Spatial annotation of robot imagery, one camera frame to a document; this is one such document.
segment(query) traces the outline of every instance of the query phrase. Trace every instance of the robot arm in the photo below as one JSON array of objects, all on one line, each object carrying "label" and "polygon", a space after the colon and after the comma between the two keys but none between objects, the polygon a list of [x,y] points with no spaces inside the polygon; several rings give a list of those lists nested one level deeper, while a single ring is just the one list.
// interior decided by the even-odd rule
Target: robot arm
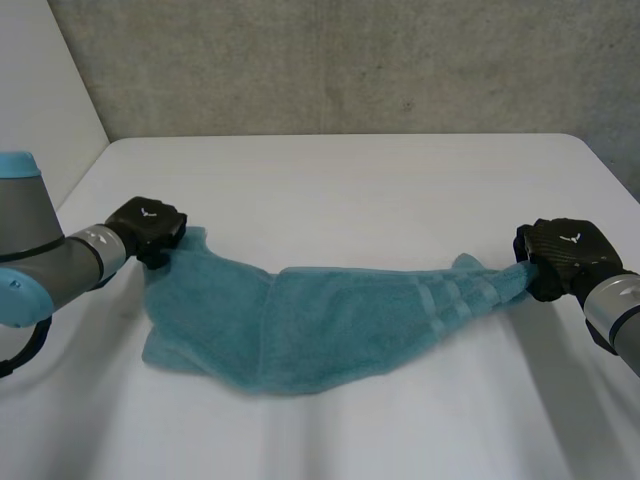
[{"label": "robot arm", "polygon": [[602,232],[584,220],[538,220],[518,229],[513,246],[518,261],[538,266],[529,293],[542,302],[575,296],[595,343],[640,376],[640,276]]},{"label": "robot arm", "polygon": [[21,362],[0,362],[0,377],[37,353],[55,311],[103,286],[129,257],[164,265],[161,250],[178,244],[186,218],[135,197],[104,224],[65,237],[33,157],[0,153],[0,324],[38,325]]}]

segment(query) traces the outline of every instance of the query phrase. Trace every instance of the towel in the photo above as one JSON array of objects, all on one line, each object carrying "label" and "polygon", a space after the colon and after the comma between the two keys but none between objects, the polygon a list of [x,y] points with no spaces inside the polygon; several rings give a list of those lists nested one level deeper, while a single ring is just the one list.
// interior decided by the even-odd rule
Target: towel
[{"label": "towel", "polygon": [[488,270],[463,254],[449,270],[286,268],[222,258],[189,227],[171,262],[145,271],[153,328],[142,358],[249,393],[320,392],[389,372],[472,318],[513,305],[528,262]]}]

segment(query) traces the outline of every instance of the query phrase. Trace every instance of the table surface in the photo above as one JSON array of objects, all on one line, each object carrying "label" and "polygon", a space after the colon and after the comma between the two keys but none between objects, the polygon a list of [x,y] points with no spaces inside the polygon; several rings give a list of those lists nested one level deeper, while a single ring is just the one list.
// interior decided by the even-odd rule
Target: table surface
[{"label": "table surface", "polygon": [[[516,227],[562,216],[592,220],[640,270],[640,206],[566,135],[121,140],[61,223],[72,233],[134,195],[273,272],[446,268],[461,252],[502,268]],[[388,375],[252,397],[145,365],[142,293],[130,261],[0,382],[2,478],[640,478],[640,381],[592,343],[572,299],[478,319]]]}]

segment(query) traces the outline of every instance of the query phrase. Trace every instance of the black cable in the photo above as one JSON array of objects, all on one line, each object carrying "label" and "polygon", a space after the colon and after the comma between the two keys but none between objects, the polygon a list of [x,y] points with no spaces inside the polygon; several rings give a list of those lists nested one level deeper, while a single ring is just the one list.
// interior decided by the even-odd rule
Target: black cable
[{"label": "black cable", "polygon": [[0,378],[11,375],[16,368],[29,362],[38,354],[47,340],[50,326],[51,317],[36,323],[33,332],[31,332],[31,338],[24,348],[15,357],[0,362]]}]

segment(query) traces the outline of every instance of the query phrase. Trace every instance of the teal towel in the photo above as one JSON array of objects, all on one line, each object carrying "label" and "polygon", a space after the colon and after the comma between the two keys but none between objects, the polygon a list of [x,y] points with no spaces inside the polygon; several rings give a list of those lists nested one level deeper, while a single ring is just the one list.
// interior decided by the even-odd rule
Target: teal towel
[{"label": "teal towel", "polygon": [[313,393],[389,372],[473,317],[519,302],[529,263],[450,270],[287,268],[271,275],[207,249],[189,228],[171,262],[146,270],[153,322],[142,354],[250,392]]}]

